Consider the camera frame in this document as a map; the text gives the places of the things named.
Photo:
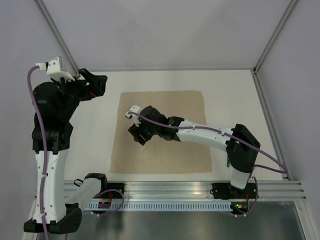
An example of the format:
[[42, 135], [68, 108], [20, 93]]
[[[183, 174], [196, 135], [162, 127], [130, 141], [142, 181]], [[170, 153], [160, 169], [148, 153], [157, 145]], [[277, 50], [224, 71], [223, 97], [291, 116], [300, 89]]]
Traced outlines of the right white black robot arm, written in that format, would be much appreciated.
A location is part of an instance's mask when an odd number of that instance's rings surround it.
[[133, 105], [125, 117], [133, 120], [128, 131], [134, 141], [142, 146], [153, 136], [159, 136], [166, 141], [203, 144], [226, 152], [227, 161], [232, 167], [231, 179], [223, 187], [222, 193], [212, 189], [212, 194], [222, 200], [249, 200], [256, 197], [254, 184], [248, 181], [261, 144], [244, 125], [216, 129], [182, 117], [166, 117], [152, 106], [141, 108]]

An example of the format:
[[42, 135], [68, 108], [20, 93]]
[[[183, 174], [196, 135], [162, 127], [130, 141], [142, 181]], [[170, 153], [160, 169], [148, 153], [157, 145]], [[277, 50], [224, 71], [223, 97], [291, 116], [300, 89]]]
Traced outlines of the fork with green patterned handle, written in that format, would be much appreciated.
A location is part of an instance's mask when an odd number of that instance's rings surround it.
[[231, 165], [231, 163], [230, 163], [230, 159], [229, 159], [229, 158], [227, 158], [226, 167], [227, 167], [227, 168], [229, 168], [229, 167], [230, 167], [230, 165]]

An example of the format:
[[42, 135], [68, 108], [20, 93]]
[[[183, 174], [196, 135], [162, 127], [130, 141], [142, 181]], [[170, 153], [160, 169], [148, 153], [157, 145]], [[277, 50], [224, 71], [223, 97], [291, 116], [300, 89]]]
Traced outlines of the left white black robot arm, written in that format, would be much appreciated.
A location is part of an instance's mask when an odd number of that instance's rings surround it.
[[73, 126], [71, 117], [80, 102], [102, 97], [107, 76], [94, 75], [82, 68], [82, 79], [68, 81], [66, 77], [51, 78], [32, 87], [27, 73], [27, 86], [35, 108], [32, 149], [37, 164], [36, 205], [32, 217], [23, 225], [26, 233], [70, 234], [81, 224], [82, 213], [94, 198], [109, 193], [107, 177], [103, 173], [89, 173], [76, 192], [65, 198], [65, 166], [70, 148]]

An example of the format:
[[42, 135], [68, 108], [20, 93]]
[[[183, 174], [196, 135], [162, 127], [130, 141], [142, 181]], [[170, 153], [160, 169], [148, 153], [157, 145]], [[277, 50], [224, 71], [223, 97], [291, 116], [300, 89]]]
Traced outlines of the beige cloth napkin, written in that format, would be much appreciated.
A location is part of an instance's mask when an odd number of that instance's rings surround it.
[[132, 120], [125, 113], [133, 105], [152, 106], [166, 117], [177, 116], [206, 124], [204, 99], [200, 91], [123, 92], [118, 105], [117, 123], [110, 172], [114, 174], [197, 174], [212, 172], [210, 147], [193, 142], [167, 141], [153, 136], [145, 145], [134, 141], [128, 129]]

